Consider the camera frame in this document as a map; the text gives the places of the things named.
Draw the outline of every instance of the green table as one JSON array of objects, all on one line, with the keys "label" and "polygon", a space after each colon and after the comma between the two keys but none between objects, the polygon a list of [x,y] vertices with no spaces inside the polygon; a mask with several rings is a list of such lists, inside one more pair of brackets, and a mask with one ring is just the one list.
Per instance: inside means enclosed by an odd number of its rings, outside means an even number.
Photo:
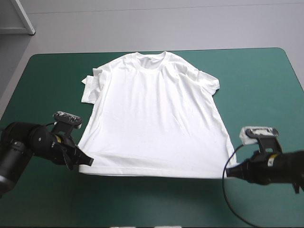
[{"label": "green table", "polygon": [[[173,53],[220,80],[214,100],[235,147],[241,143],[242,126],[268,125],[279,130],[284,151],[304,148],[304,94],[282,49]],[[84,89],[80,81],[92,75],[92,68],[124,54],[32,56],[0,127],[13,121],[49,123],[60,110],[83,118],[82,129],[73,132],[78,142],[93,108],[80,102]],[[256,145],[244,148],[238,161],[255,149]],[[304,226],[304,194],[295,195],[291,185],[259,186],[230,179],[227,192],[236,211],[252,223]],[[220,180],[90,176],[36,157],[15,189],[0,199],[0,214],[0,226],[245,225],[226,206]]]}]

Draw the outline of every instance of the t-shirt hem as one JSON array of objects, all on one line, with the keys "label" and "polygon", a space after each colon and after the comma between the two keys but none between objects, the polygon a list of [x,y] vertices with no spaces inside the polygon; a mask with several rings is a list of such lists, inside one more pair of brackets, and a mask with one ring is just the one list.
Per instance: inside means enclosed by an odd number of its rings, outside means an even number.
[{"label": "t-shirt hem", "polygon": [[200,178],[200,179],[219,179],[222,173],[214,172],[185,172],[178,170],[151,169],[138,167],[109,167],[86,165],[79,166],[79,172],[89,175],[100,176],[154,176],[154,177],[173,177],[173,178]]}]

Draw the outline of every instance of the gray floor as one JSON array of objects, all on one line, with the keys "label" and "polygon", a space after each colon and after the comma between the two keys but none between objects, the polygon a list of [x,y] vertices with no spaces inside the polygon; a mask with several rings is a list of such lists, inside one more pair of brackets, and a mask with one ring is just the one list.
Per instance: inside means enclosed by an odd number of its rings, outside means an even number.
[{"label": "gray floor", "polygon": [[279,47],[286,51],[304,86],[304,1],[21,3],[36,34],[0,36],[0,117],[27,61],[38,53]]}]

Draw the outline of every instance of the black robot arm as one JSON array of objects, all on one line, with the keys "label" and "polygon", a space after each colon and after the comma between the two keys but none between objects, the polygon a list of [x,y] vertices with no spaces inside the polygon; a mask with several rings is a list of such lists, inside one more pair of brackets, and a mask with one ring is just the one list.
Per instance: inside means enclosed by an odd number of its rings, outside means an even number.
[{"label": "black robot arm", "polygon": [[10,191],[26,168],[31,157],[37,156],[57,165],[92,165],[93,158],[74,143],[71,132],[80,128],[78,116],[56,112],[55,126],[50,132],[45,125],[13,122],[2,132],[0,140],[0,194]]},{"label": "black robot arm", "polygon": [[259,150],[241,164],[227,168],[228,177],[249,183],[291,183],[296,193],[304,190],[304,151],[283,153],[272,127],[244,127],[240,137],[244,145],[258,143]]}]

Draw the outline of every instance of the yellow label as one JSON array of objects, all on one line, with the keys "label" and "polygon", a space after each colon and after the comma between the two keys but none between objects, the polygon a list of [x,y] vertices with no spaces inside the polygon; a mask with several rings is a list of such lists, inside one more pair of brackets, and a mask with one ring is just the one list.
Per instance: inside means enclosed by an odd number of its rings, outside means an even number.
[{"label": "yellow label", "polygon": [[55,136],[56,136],[57,142],[61,143],[61,138],[57,135],[55,135]]}]

